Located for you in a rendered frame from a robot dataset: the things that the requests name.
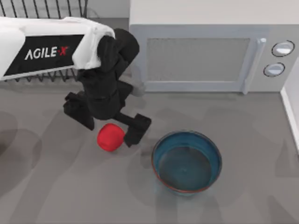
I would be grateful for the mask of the red ball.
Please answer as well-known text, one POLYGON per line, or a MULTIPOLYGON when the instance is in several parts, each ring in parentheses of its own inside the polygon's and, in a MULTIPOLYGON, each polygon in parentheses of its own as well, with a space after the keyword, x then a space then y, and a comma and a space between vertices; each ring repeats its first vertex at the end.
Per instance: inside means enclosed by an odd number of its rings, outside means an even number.
POLYGON ((113 152, 118 149, 124 142, 124 131, 113 123, 105 124, 97 136, 98 146, 107 151, 113 152))

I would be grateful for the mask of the blue bowl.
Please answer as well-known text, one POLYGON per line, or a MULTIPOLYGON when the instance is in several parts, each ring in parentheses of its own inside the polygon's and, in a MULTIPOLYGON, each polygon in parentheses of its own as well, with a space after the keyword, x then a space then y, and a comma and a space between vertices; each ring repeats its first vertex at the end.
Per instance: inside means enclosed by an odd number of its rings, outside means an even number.
POLYGON ((192 196, 210 188, 222 170, 222 155, 206 135, 190 130, 170 132, 153 147, 151 165, 171 192, 192 196))

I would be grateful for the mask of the microwave oven door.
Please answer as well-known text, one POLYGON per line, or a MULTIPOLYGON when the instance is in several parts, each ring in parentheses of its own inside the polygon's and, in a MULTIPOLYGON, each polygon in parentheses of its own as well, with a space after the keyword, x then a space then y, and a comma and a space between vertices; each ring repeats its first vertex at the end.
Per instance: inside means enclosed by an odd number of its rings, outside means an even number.
POLYGON ((130 25, 132 75, 147 92, 242 92, 264 25, 130 25))

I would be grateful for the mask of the pale microwave oven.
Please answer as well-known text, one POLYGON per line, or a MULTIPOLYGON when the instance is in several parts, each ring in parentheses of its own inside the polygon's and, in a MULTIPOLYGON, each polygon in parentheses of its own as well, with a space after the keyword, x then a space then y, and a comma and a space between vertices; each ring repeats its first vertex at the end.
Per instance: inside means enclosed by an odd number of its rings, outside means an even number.
POLYGON ((129 26, 154 25, 264 25, 269 28, 266 46, 249 92, 282 90, 299 57, 299 0, 130 0, 129 26), (295 44, 294 51, 275 57, 278 42, 295 44), (284 72, 267 77, 268 64, 283 63, 284 72))

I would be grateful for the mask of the small microwave knob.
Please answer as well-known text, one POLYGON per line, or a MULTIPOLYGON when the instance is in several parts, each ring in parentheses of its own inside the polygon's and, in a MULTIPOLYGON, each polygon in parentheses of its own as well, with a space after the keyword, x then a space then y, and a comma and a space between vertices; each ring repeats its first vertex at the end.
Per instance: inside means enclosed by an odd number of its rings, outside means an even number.
POLYGON ((285 65, 283 63, 273 63, 268 64, 264 70, 263 73, 267 77, 276 77, 281 75, 285 70, 285 65))

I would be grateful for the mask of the large microwave knob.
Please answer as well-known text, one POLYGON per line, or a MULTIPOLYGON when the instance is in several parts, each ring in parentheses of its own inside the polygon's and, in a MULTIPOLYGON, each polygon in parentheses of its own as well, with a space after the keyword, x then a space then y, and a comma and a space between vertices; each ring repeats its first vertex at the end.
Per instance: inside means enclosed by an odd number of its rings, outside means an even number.
POLYGON ((286 40, 278 42, 272 47, 272 54, 275 57, 284 57, 291 54, 295 49, 295 44, 292 41, 286 40))

